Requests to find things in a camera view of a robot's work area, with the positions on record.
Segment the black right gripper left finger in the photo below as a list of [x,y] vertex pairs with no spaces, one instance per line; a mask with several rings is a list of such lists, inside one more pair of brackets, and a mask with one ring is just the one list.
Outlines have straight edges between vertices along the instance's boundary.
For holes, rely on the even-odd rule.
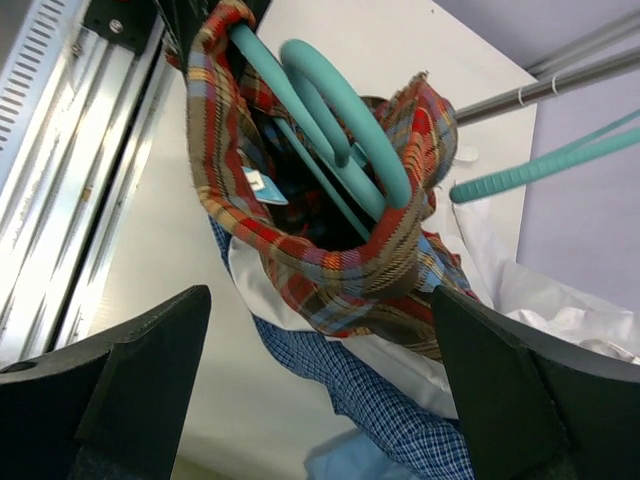
[[211,311],[204,285],[1,370],[4,479],[168,479]]

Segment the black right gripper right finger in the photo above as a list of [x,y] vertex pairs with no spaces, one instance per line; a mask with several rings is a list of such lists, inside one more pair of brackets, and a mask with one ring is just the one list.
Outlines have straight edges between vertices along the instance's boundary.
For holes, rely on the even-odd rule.
[[478,479],[636,479],[639,368],[436,289],[437,338]]

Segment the white shirt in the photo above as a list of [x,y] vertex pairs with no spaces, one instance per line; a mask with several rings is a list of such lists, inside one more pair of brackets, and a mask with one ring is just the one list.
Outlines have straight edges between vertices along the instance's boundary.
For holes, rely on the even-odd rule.
[[[639,418],[639,317],[521,265],[474,250],[461,259],[425,234],[420,274],[407,298],[428,342],[427,358],[385,333],[332,338],[290,298],[308,280],[231,238],[233,281],[264,344],[296,375],[336,401],[351,390],[377,404],[383,388],[464,422],[558,414],[565,422]],[[356,387],[356,380],[363,385]]]

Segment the red brown plaid shirt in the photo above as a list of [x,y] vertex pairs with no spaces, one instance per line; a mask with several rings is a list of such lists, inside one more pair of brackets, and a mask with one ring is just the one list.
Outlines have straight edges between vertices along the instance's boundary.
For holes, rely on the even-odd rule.
[[420,274],[423,222],[458,143],[451,103],[416,73],[388,99],[360,96],[408,175],[406,207],[371,218],[316,155],[311,142],[251,64],[235,80],[225,47],[232,22],[255,19],[246,1],[217,1],[200,30],[213,70],[184,81],[190,170],[210,218],[263,259],[308,280],[290,298],[317,331],[385,333],[427,358],[428,342],[407,298]]

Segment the teal hanger of grey shirt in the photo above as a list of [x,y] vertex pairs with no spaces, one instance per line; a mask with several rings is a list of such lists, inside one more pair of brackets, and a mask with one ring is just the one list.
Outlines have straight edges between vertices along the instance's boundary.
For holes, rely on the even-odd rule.
[[455,204],[464,204],[542,180],[570,168],[616,153],[639,143],[639,128],[613,132],[639,118],[635,110],[604,127],[527,163],[456,184],[449,191]]

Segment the teal hanger of plaid shirt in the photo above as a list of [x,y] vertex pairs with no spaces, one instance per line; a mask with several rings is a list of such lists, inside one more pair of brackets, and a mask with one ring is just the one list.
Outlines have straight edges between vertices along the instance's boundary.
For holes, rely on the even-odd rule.
[[408,175],[383,129],[341,73],[312,45],[286,41],[274,57],[246,25],[230,31],[238,50],[311,142],[316,155],[373,219],[408,205]]

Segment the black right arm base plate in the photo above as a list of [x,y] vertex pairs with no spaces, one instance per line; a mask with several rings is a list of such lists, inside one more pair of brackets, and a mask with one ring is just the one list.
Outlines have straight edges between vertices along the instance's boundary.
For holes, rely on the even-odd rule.
[[[213,70],[213,61],[198,35],[218,5],[217,1],[91,1],[83,24],[99,36],[140,55],[155,23],[160,21],[167,30],[178,69],[189,81],[196,74]],[[233,21],[228,29],[241,39],[241,45],[232,44],[223,49],[235,80],[242,78],[249,63],[265,66],[268,71],[278,63],[255,35],[271,3],[246,1],[244,5],[255,19],[255,25],[251,27],[244,19]]]

